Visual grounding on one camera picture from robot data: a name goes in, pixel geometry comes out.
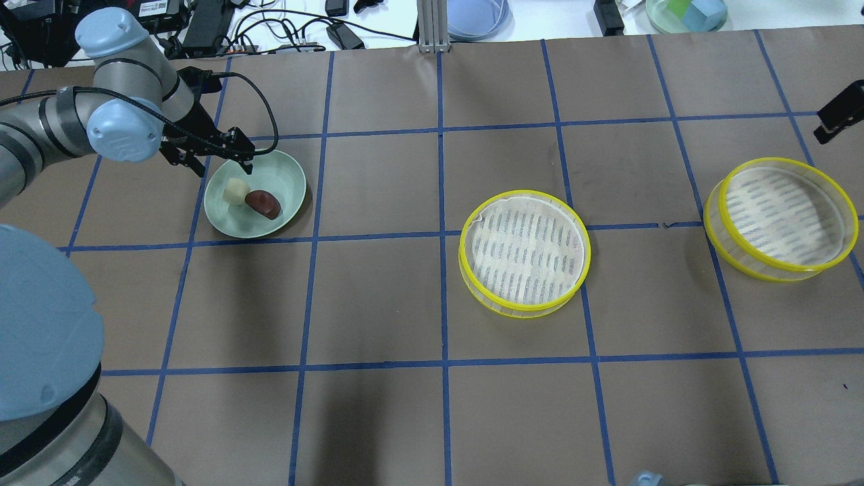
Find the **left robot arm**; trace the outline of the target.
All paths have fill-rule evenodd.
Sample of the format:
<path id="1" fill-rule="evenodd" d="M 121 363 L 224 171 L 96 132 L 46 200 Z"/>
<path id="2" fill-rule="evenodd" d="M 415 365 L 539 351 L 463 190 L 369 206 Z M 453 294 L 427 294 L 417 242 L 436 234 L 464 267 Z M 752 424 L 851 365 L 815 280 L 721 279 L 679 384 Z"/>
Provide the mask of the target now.
<path id="1" fill-rule="evenodd" d="M 74 40 L 93 67 L 2 75 L 2 483 L 182 485 L 100 391 L 104 320 L 69 252 L 100 162 L 250 172 L 255 148 L 201 105 L 219 74 L 176 69 L 132 12 L 93 10 Z"/>

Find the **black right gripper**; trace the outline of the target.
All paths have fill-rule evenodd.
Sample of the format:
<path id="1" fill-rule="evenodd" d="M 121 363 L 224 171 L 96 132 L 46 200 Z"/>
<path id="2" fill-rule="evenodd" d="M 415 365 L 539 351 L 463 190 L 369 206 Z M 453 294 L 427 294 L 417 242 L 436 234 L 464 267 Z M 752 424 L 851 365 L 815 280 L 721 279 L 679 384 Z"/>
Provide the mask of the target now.
<path id="1" fill-rule="evenodd" d="M 827 144 L 863 119 L 863 80 L 855 80 L 817 111 L 819 125 L 813 135 Z"/>

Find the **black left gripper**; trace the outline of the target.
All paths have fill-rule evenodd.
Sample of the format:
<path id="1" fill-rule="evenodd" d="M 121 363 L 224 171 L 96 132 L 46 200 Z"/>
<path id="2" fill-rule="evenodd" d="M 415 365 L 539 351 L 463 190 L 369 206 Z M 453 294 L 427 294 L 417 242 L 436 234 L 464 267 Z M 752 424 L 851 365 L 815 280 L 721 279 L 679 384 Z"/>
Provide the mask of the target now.
<path id="1" fill-rule="evenodd" d="M 206 166 L 199 157 L 214 156 L 242 163 L 244 174 L 253 173 L 256 147 L 238 127 L 225 132 L 214 130 L 208 134 L 182 134 L 179 130 L 166 128 L 159 145 L 159 153 L 167 162 L 191 169 L 198 178 L 206 176 Z"/>

